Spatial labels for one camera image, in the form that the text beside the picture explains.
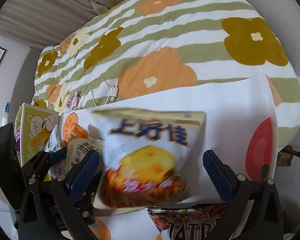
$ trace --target striped bedding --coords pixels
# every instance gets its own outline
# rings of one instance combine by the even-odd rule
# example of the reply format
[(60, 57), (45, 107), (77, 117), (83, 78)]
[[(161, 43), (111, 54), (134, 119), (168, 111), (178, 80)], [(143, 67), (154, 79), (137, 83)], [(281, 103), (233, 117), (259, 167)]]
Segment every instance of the striped bedding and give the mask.
[(245, 0), (124, 0), (95, 17), (38, 61), (33, 104), (59, 114), (182, 86), (231, 82), (264, 72), (282, 99), (279, 147), (300, 125), (300, 85), (279, 41)]

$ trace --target yellow cheese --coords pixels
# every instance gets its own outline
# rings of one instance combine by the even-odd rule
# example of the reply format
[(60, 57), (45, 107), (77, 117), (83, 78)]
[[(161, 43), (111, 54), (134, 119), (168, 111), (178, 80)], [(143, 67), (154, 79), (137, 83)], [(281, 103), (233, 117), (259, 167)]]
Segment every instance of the yellow cheese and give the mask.
[(141, 183), (160, 183), (173, 174), (177, 167), (176, 158), (170, 152), (148, 145), (121, 159), (123, 176)]

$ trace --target bedspread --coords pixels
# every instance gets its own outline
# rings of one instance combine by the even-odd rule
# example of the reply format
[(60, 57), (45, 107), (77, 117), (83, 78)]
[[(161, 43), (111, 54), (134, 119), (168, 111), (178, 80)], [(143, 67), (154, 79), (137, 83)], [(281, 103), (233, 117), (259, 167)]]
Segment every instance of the bedspread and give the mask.
[(300, 125), (300, 85), (270, 27), (245, 0), (124, 0), (38, 61), (33, 103), (59, 114), (176, 87), (232, 82), (264, 72), (277, 90), (279, 148)]

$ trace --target metal bolt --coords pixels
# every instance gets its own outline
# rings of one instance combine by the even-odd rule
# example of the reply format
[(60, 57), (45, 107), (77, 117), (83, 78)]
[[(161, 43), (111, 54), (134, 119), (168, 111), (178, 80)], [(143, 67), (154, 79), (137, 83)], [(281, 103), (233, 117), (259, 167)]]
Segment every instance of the metal bolt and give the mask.
[(34, 184), (35, 181), (36, 181), (35, 178), (31, 178), (31, 179), (29, 179), (29, 184), (30, 184), (30, 185), (31, 185), (31, 184)]
[(243, 174), (239, 174), (239, 175), (237, 175), (237, 179), (238, 179), (239, 181), (245, 181), (245, 180), (246, 180), (246, 177), (245, 177)]
[(87, 218), (87, 217), (89, 216), (89, 212), (88, 212), (88, 211), (84, 211), (84, 212), (82, 213), (82, 216), (83, 216), (84, 218)]
[(272, 180), (272, 179), (267, 179), (266, 181), (267, 181), (267, 183), (270, 184), (270, 185), (273, 185), (273, 184), (274, 184), (274, 180)]
[(58, 181), (63, 181), (64, 179), (66, 178), (66, 175), (65, 174), (61, 174), (57, 177), (57, 180)]

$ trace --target curtain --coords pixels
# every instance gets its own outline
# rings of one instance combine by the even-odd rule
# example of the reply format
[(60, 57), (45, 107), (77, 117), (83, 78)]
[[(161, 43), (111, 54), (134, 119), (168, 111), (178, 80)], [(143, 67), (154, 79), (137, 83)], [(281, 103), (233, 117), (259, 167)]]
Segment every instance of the curtain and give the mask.
[(0, 34), (37, 49), (60, 44), (122, 0), (7, 0)]

